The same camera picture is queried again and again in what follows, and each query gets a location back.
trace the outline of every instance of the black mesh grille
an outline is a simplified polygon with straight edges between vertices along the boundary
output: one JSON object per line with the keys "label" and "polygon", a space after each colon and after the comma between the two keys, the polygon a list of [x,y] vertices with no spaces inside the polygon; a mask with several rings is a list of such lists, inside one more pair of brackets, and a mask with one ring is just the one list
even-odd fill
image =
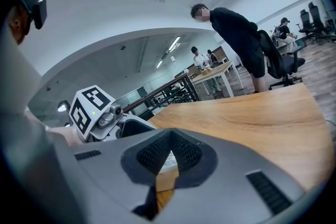
{"label": "black mesh grille", "polygon": [[98,151],[98,150],[87,151],[87,152],[75,154],[75,158],[78,161],[81,161],[82,159],[88,159],[88,158],[95,157],[95,156],[100,155],[100,154],[101,154],[101,152]]}
{"label": "black mesh grille", "polygon": [[201,159],[202,151],[185,138],[168,133],[159,140],[140,150],[137,160],[155,175],[159,173],[170,150],[173,152],[180,173],[195,166]]}
{"label": "black mesh grille", "polygon": [[265,176],[263,172],[248,174],[247,179],[257,190],[261,198],[268,205],[273,214],[284,211],[291,205],[291,202],[282,192]]}

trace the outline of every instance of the chair base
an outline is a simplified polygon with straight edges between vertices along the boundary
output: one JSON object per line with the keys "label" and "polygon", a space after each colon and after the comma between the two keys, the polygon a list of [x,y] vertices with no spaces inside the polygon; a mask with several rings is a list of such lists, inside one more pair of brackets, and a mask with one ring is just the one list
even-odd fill
{"label": "chair base", "polygon": [[300,82],[302,82],[302,78],[301,77],[293,77],[292,79],[289,79],[288,75],[285,75],[282,78],[282,81],[279,81],[277,83],[271,84],[268,87],[268,90],[272,90],[272,87],[274,87],[274,86],[281,86],[281,85],[283,85],[284,87],[287,87],[287,86],[290,86],[290,85],[295,85],[294,81],[298,81],[298,80],[300,80]]}

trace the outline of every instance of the air vent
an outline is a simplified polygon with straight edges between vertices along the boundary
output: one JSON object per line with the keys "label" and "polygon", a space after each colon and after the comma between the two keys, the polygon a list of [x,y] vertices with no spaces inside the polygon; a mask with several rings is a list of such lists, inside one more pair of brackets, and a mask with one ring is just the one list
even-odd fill
{"label": "air vent", "polygon": [[263,172],[251,173],[246,175],[246,177],[274,215],[284,211],[291,205],[291,202]]}
{"label": "air vent", "polygon": [[82,159],[88,159],[88,158],[91,158],[91,157],[98,156],[98,155],[100,155],[100,154],[101,154],[101,152],[98,151],[98,150],[87,151],[87,152],[83,152],[83,153],[75,154],[75,158],[76,158],[78,161],[81,161]]}

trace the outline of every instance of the person wearing white shirt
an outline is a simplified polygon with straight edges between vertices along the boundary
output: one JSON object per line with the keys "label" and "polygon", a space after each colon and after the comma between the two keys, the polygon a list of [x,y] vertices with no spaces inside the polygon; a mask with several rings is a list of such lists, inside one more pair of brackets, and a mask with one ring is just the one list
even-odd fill
{"label": "person wearing white shirt", "polygon": [[[195,55],[194,56],[194,65],[195,65],[196,68],[204,70],[204,69],[210,67],[210,64],[209,64],[210,59],[208,58],[207,55],[198,53],[198,50],[197,50],[196,47],[192,47],[191,52]],[[208,83],[208,85],[209,85],[209,87],[212,91],[212,94],[214,94],[216,91],[217,92],[220,91],[220,88],[219,88],[215,78],[208,79],[206,82]]]}

